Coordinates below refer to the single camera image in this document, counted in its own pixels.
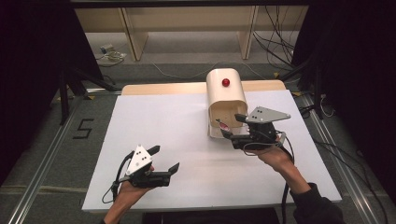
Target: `white table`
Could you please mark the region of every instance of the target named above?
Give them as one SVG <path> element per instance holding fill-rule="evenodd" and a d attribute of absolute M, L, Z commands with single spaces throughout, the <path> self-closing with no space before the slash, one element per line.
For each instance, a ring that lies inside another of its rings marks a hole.
<path fill-rule="evenodd" d="M 289 91 L 246 91 L 248 112 L 257 105 L 291 114 L 274 122 L 287 133 L 296 166 L 333 202 L 341 196 L 310 138 Z M 133 210 L 185 211 L 264 207 L 281 204 L 285 181 L 255 157 L 233 149 L 227 139 L 207 135 L 206 94 L 119 96 L 82 210 L 105 212 L 102 203 L 122 159 L 138 144 L 161 146 L 153 156 L 156 171 L 180 162 L 169 187 L 147 193 Z M 106 201 L 111 200 L 111 193 Z M 287 203 L 292 203 L 289 196 Z"/>

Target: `black sleeve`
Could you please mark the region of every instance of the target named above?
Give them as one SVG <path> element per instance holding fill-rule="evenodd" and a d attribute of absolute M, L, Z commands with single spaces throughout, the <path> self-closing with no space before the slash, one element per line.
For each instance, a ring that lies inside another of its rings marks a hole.
<path fill-rule="evenodd" d="M 345 223 L 341 209 L 329 199 L 321 197 L 316 184 L 309 183 L 309 186 L 311 186 L 311 190 L 306 193 L 290 193 L 297 206 L 294 211 L 297 223 Z"/>

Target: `wooden panel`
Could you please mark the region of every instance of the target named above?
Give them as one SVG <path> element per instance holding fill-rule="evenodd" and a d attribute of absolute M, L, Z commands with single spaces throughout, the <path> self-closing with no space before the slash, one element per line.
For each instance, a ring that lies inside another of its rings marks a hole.
<path fill-rule="evenodd" d="M 250 26 L 253 7 L 126 8 L 135 32 L 240 31 Z"/>
<path fill-rule="evenodd" d="M 251 46 L 251 35 L 254 31 L 254 24 L 257 20 L 257 13 L 259 7 L 252 7 L 250 11 L 250 25 L 246 26 L 245 30 L 240 30 L 237 32 L 238 41 L 239 41 L 239 48 L 241 49 L 242 59 L 248 59 L 248 55 L 250 53 L 250 46 Z"/>
<path fill-rule="evenodd" d="M 124 33 L 117 8 L 76 8 L 85 33 Z"/>
<path fill-rule="evenodd" d="M 276 7 L 267 7 L 268 13 L 271 16 L 273 22 L 276 22 Z M 303 25 L 306 11 L 308 7 L 304 6 L 282 6 L 279 7 L 279 23 L 282 24 L 281 30 L 283 31 L 299 31 Z M 257 20 L 255 23 L 254 30 L 256 31 L 273 31 L 274 26 L 268 17 L 265 7 L 259 7 Z"/>
<path fill-rule="evenodd" d="M 148 32 L 137 32 L 134 28 L 134 22 L 132 18 L 128 16 L 128 8 L 123 7 L 120 10 L 122 21 L 125 26 L 125 34 L 128 38 L 128 43 L 132 52 L 132 58 L 134 61 L 139 61 L 143 54 L 143 48 L 145 47 L 146 41 L 149 38 Z"/>

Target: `tripod leg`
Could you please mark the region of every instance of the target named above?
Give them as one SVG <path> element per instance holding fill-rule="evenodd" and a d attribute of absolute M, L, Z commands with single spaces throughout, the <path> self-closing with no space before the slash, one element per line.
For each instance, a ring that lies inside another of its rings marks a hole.
<path fill-rule="evenodd" d="M 70 69 L 70 71 L 72 71 L 73 73 L 77 74 L 78 76 L 89 80 L 90 82 L 92 82 L 92 83 L 94 83 L 94 84 L 106 89 L 107 91 L 121 91 L 121 88 L 117 88 L 117 87 L 108 85 L 104 81 L 99 80 L 99 79 L 94 78 L 94 77 L 91 77 L 90 75 L 84 73 L 83 71 L 79 70 L 76 67 L 70 67 L 69 69 Z"/>
<path fill-rule="evenodd" d="M 69 117 L 69 102 L 67 97 L 67 84 L 64 76 L 64 70 L 59 75 L 59 93 L 61 94 L 61 106 L 62 106 L 62 119 L 61 125 L 64 124 L 67 117 Z"/>
<path fill-rule="evenodd" d="M 315 94 L 314 94 L 314 108 L 320 119 L 323 119 L 320 107 L 320 99 L 321 99 L 321 71 L 317 66 L 316 78 L 315 78 Z"/>
<path fill-rule="evenodd" d="M 295 67 L 293 70 L 291 70 L 290 72 L 288 72 L 287 74 L 285 74 L 280 80 L 281 81 L 286 81 L 291 77 L 294 77 L 295 75 L 299 74 L 300 72 L 302 72 L 305 67 L 308 65 L 308 61 L 305 61 L 303 63 L 301 63 L 300 65 L 298 65 L 297 67 Z"/>

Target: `red button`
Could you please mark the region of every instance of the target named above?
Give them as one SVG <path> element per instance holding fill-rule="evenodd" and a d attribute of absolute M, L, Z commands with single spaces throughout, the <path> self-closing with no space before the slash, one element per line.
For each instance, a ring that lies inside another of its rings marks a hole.
<path fill-rule="evenodd" d="M 221 84 L 223 85 L 223 87 L 228 87 L 228 86 L 230 86 L 230 79 L 224 78 L 224 79 L 222 80 Z"/>

